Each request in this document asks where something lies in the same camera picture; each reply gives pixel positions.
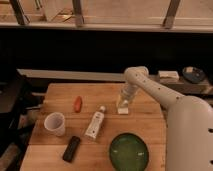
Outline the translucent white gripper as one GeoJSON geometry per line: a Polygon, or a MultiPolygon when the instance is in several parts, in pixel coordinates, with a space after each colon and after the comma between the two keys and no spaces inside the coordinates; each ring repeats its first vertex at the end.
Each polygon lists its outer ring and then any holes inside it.
{"type": "Polygon", "coordinates": [[[137,93],[137,87],[133,84],[125,83],[121,88],[118,96],[117,105],[122,106],[124,104],[130,104],[137,93]]]}

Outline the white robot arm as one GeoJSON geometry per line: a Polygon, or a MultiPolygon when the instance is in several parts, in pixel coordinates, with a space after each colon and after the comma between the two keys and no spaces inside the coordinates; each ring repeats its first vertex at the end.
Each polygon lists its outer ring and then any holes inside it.
{"type": "Polygon", "coordinates": [[[141,88],[167,110],[165,171],[213,171],[213,108],[153,81],[144,66],[127,68],[124,78],[117,109],[141,88]]]}

